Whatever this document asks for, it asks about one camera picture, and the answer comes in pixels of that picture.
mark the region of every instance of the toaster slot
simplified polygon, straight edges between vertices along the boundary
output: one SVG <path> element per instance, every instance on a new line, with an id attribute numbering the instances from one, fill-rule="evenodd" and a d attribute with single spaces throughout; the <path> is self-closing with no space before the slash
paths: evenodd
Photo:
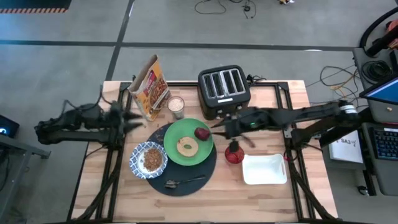
<path id="1" fill-rule="evenodd" d="M 226 87 L 228 89 L 228 93 L 229 94 L 235 93 L 234 85 L 232 83 L 233 81 L 232 81 L 229 71 L 223 72 L 223 76 L 224 76 Z"/>
<path id="2" fill-rule="evenodd" d="M 244 91 L 242 79 L 241 79 L 241 76 L 239 75 L 239 72 L 237 70 L 232 70 L 231 73 L 232 73 L 232 77 L 233 77 L 234 82 L 235 82 L 236 91 L 237 92 Z"/>
<path id="3" fill-rule="evenodd" d="M 223 84 L 220 80 L 220 76 L 217 73 L 211 75 L 213 77 L 214 86 L 216 87 L 217 96 L 223 96 Z"/>
<path id="4" fill-rule="evenodd" d="M 205 80 L 205 85 L 206 85 L 206 90 L 207 90 L 207 95 L 209 98 L 215 97 L 214 89 L 213 89 L 213 83 L 211 82 L 211 77 L 210 75 L 205 75 L 203 76 L 203 79 Z"/>

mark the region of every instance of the gray floor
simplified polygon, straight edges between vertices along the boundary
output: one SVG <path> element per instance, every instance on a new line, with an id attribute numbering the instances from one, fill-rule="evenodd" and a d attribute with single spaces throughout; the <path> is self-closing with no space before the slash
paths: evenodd
<path id="1" fill-rule="evenodd" d="M 245 19 L 240 4 L 221 2 L 223 15 L 199 15 L 198 1 L 135 0 L 123 42 L 186 44 L 262 44 L 355 47 L 372 21 L 396 7 L 394 0 L 253 0 L 254 19 Z M 128 0 L 73 0 L 66 14 L 0 14 L 1 40 L 115 42 Z M 218 9 L 216 1 L 199 9 Z M 373 37 L 382 35 L 378 27 Z M 349 51 L 243 50 L 167 47 L 122 47 L 112 80 L 130 80 L 152 54 L 158 54 L 168 80 L 195 80 L 206 68 L 237 64 L 245 73 L 270 80 L 305 80 L 312 103 L 339 98 L 319 80 L 326 65 L 354 72 Z M 106 77 L 114 47 L 0 45 L 0 114 L 19 123 L 18 139 L 52 151 L 49 160 L 33 158 L 16 204 L 29 223 L 66 219 L 80 170 L 85 142 L 40 145 L 33 127 L 59 115 L 62 100 L 76 105 L 95 101 Z M 329 76 L 337 70 L 325 70 Z M 343 82 L 337 73 L 325 81 Z M 347 84 L 355 90 L 353 81 Z M 355 189 L 354 171 L 328 168 L 340 218 L 368 223 L 396 223 L 398 198 L 363 197 Z"/>

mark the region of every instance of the laptop screen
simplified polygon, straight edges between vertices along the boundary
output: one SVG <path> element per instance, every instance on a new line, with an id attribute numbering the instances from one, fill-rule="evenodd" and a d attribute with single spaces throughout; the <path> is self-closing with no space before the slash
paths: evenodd
<path id="1" fill-rule="evenodd" d="M 372 100 L 380 100 L 398 104 L 398 77 L 364 94 Z"/>

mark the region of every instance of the wooden tabletop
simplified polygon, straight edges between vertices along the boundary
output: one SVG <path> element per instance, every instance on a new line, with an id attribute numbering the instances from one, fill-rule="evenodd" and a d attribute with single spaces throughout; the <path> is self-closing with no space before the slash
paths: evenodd
<path id="1" fill-rule="evenodd" d="M 303 81 L 282 82 L 289 83 L 294 108 L 310 106 Z M 117 100 L 119 84 L 120 82 L 116 81 L 104 83 L 103 95 L 108 101 Z M 209 126 L 216 123 L 216 121 L 207 121 L 203 118 L 195 87 L 170 87 L 170 91 L 172 95 L 178 95 L 184 99 L 186 118 L 200 119 Z M 109 105 L 104 102 L 101 102 L 100 106 L 105 110 L 109 108 Z M 276 108 L 274 89 L 260 86 L 252 87 L 249 106 Z M 132 104 L 132 110 L 139 113 L 135 103 Z M 288 178 L 286 184 L 282 185 L 245 184 L 241 165 L 232 165 L 226 161 L 223 153 L 229 141 L 220 136 L 213 136 L 218 153 L 214 173 L 201 190 L 184 197 L 171 197 L 158 193 L 146 180 L 134 176 L 129 168 L 129 157 L 132 150 L 140 142 L 146 141 L 157 128 L 174 122 L 174 119 L 170 111 L 164 108 L 154 122 L 150 123 L 145 120 L 142 120 L 142 122 L 144 126 L 135 129 L 126 137 L 118 197 L 114 211 L 115 222 L 297 221 L 290 178 Z M 308 122 L 300 123 L 298 126 L 305 127 L 308 124 Z M 256 147 L 250 148 L 244 142 L 241 142 L 240 145 L 246 154 L 283 154 L 285 150 L 281 132 L 258 131 L 248 133 L 247 136 L 254 140 Z M 319 146 L 317 141 L 312 141 L 310 144 Z M 87 153 L 99 147 L 98 143 L 90 143 Z M 306 148 L 303 150 L 303 156 L 312 192 L 328 212 L 337 217 L 322 153 L 312 148 Z M 81 215 L 98 193 L 105 159 L 105 149 L 86 159 L 72 218 Z M 304 214 L 307 214 L 304 194 L 301 191 L 300 198 L 302 199 Z M 106 200 L 104 216 L 106 216 L 107 210 L 108 202 Z"/>

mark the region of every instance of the black toaster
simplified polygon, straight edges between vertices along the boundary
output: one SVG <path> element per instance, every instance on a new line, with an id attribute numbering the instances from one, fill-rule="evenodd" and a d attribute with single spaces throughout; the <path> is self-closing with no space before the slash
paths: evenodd
<path id="1" fill-rule="evenodd" d="M 207 120 L 220 119 L 247 108 L 251 97 L 246 76 L 237 65 L 200 72 L 198 94 L 201 111 Z"/>

